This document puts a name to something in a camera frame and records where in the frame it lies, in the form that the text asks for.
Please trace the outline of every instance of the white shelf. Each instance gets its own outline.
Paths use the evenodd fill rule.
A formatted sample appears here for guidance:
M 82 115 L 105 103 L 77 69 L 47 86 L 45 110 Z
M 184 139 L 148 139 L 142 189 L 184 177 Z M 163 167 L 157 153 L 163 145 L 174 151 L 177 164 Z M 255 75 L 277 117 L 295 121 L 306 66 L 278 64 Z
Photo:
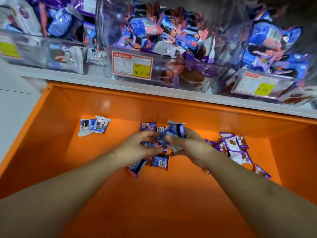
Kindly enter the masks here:
M 101 88 L 110 88 L 144 94 L 152 94 L 164 97 L 173 97 L 208 103 L 230 105 L 242 108 L 252 108 L 263 111 L 270 111 L 315 119 L 317 118 L 317 111 L 313 110 L 309 104 L 302 105 L 299 107 L 292 107 L 287 105 L 265 103 L 255 100 L 245 100 L 220 95 L 213 95 L 211 94 L 210 90 L 207 93 L 198 93 L 187 90 L 163 88 L 146 84 L 132 83 L 127 81 L 118 81 L 103 77 L 103 67 L 98 66 L 93 66 L 93 69 L 89 70 L 88 75 L 72 74 L 67 72 L 45 70 L 40 68 L 23 67 L 12 64 L 8 64 L 8 66 L 10 66 L 8 67 L 10 70 L 14 70 L 16 74 L 20 76 L 41 78 L 46 80 L 61 81 L 75 84 L 83 84 Z

